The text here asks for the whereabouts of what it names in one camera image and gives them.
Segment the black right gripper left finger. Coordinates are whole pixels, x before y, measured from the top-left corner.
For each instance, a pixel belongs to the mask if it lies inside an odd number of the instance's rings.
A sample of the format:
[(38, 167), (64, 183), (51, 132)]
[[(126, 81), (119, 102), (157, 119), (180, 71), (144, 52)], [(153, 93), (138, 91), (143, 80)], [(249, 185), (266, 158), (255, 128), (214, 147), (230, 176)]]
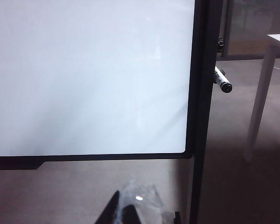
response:
[(119, 205), (119, 197), (120, 197), (120, 191), (117, 190), (105, 208), (103, 209), (102, 213), (97, 218), (96, 222), (94, 224), (113, 224), (114, 220), (117, 216), (117, 210)]

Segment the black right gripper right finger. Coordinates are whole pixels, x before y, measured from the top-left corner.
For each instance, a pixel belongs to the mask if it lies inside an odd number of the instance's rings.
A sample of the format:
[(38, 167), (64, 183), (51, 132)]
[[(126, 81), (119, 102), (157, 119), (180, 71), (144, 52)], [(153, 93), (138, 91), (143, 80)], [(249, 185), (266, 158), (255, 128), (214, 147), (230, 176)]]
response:
[(140, 224), (140, 218), (134, 205), (122, 209), (122, 224)]

